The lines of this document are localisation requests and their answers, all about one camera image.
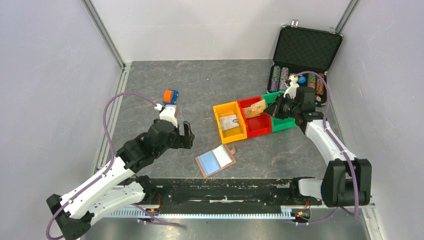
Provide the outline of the tan leather card holder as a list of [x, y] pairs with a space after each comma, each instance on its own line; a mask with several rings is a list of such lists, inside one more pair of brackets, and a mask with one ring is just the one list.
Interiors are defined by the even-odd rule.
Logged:
[[227, 144], [222, 144], [195, 158], [195, 161], [204, 178], [210, 177], [221, 170], [236, 163], [234, 154], [236, 149], [229, 148]]

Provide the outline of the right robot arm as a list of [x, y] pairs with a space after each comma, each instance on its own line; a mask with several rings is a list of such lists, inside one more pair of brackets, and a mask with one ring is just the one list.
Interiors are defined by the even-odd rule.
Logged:
[[309, 197], [323, 201], [330, 208], [358, 208], [370, 203], [370, 161], [358, 158], [335, 135], [324, 113], [316, 110], [312, 88], [297, 88], [295, 97], [280, 93], [263, 112], [275, 119], [293, 118], [327, 165], [323, 178], [296, 177], [292, 180], [288, 196], [293, 203], [302, 204]]

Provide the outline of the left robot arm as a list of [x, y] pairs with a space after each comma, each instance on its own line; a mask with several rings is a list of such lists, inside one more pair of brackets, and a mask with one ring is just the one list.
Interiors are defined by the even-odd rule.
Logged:
[[147, 175], [137, 177], [120, 190], [112, 189], [151, 165], [168, 149], [190, 149], [195, 139], [191, 125], [183, 122], [184, 133], [170, 121], [155, 119], [147, 132], [127, 141], [112, 159], [97, 173], [64, 195], [52, 194], [46, 203], [52, 213], [45, 235], [53, 239], [50, 230], [57, 223], [59, 239], [76, 240], [100, 219], [133, 204], [151, 204], [158, 189]]

